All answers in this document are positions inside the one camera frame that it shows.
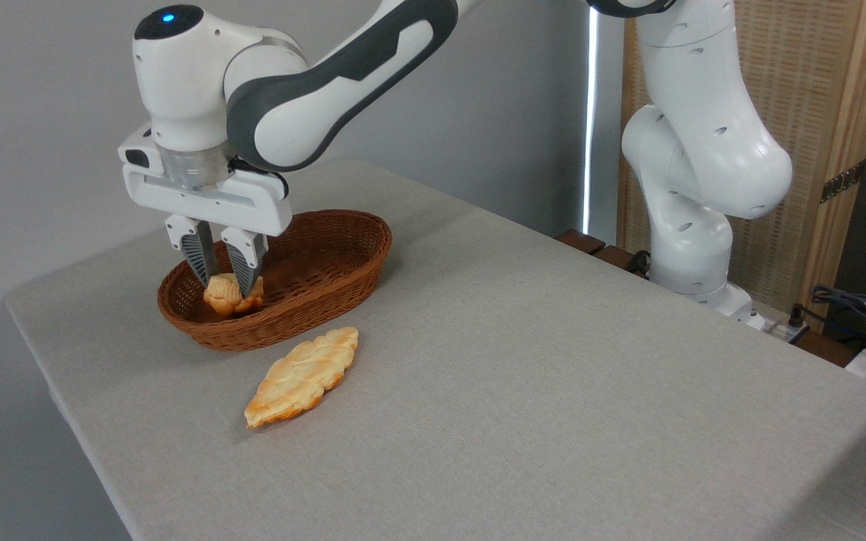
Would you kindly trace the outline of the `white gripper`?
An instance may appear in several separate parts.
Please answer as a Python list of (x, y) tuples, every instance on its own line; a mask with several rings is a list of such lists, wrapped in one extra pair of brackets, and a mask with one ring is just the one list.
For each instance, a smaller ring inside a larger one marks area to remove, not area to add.
[(150, 124), (135, 130), (118, 147), (130, 198), (156, 211), (175, 213), (165, 220), (172, 246), (181, 251), (197, 280), (207, 287), (220, 273), (210, 223), (231, 226), (221, 233), (241, 297), (248, 298), (262, 273), (268, 251), (265, 235), (277, 237), (292, 222), (289, 188), (277, 174), (234, 168), (214, 187), (181, 187), (166, 176)]

